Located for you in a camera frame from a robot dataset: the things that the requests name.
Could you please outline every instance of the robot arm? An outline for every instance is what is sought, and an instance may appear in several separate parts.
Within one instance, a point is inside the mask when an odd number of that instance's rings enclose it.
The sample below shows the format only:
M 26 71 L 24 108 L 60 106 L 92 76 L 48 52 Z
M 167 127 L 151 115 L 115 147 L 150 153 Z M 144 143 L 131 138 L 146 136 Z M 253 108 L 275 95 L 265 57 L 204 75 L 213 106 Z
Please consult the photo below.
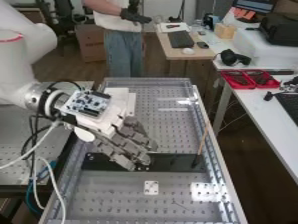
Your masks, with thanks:
M 2 0 L 0 11 L 0 21 L 3 15 L 15 21 L 10 26 L 0 22 L 0 99 L 51 120 L 60 119 L 126 169 L 135 170 L 138 164 L 148 166 L 148 151 L 156 151 L 158 144 L 135 118 L 136 94 L 127 88 L 108 88 L 104 93 L 80 89 L 70 96 L 54 85 L 39 83 L 31 64 L 56 47 L 56 35 Z

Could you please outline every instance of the metal table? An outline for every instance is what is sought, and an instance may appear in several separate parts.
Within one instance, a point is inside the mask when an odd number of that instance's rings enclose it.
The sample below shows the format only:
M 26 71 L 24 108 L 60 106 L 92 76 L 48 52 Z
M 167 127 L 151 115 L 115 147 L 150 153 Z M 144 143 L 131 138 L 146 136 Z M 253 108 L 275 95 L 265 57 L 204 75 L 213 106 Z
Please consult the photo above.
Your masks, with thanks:
M 189 79 L 110 78 L 102 90 L 118 87 L 138 93 L 136 116 L 160 145 L 159 153 L 195 156 L 208 116 Z M 205 141 L 205 168 L 199 172 L 83 170 L 86 156 L 98 149 L 79 142 L 59 180 L 67 223 L 248 223 L 212 130 Z M 159 181 L 159 195 L 144 194 L 148 180 Z M 55 194 L 40 223 L 62 223 Z
M 86 88 L 92 88 L 94 82 L 79 82 L 79 84 Z M 58 87 L 70 94 L 75 90 L 72 84 L 68 83 L 59 83 Z M 20 156 L 22 146 L 31 135 L 28 120 L 34 113 L 14 105 L 0 105 L 0 114 L 0 165 L 5 165 Z M 40 119 L 40 127 L 46 125 L 50 125 L 50 121 Z M 48 161 L 56 159 L 64 149 L 70 134 L 70 130 L 59 127 L 38 148 L 36 154 Z M 26 161 L 0 170 L 0 196 L 9 197 L 14 194 L 20 196 L 19 193 L 26 192 L 28 178 L 30 167 Z M 39 184 L 47 185 L 47 183 L 48 179 L 44 179 Z

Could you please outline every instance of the paper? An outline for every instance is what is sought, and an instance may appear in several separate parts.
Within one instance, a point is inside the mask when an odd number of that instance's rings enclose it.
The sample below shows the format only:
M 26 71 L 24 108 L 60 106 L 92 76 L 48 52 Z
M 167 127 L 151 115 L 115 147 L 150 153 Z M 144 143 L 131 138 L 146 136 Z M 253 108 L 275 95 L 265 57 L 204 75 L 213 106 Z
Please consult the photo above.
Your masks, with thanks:
M 169 25 L 180 25 L 180 27 L 168 28 L 167 26 Z M 187 23 L 161 23 L 160 28 L 163 33 L 171 33 L 171 32 L 177 32 L 184 30 L 191 32 L 191 28 Z

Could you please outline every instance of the cardboard box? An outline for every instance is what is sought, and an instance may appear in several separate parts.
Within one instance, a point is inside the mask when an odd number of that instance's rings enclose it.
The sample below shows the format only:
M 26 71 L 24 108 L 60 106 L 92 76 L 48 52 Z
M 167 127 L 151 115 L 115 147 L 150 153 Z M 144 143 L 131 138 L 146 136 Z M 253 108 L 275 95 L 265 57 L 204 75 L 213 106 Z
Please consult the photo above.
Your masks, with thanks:
M 223 23 L 216 24 L 215 33 L 221 39 L 233 39 L 237 28 Z
M 104 61 L 104 29 L 95 24 L 83 24 L 76 27 L 76 35 L 86 62 Z

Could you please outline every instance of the red box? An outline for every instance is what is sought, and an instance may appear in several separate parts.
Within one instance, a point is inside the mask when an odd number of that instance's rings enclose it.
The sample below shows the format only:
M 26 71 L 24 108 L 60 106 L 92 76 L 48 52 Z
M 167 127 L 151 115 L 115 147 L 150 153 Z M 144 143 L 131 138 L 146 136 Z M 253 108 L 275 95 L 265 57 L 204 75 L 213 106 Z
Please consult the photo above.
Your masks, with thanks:
M 273 76 L 263 70 L 245 70 L 247 75 L 255 81 L 256 87 L 261 89 L 276 89 L 280 87 L 280 82 Z
M 240 70 L 225 70 L 221 72 L 221 75 L 227 82 L 231 84 L 233 89 L 255 89 L 256 83 Z

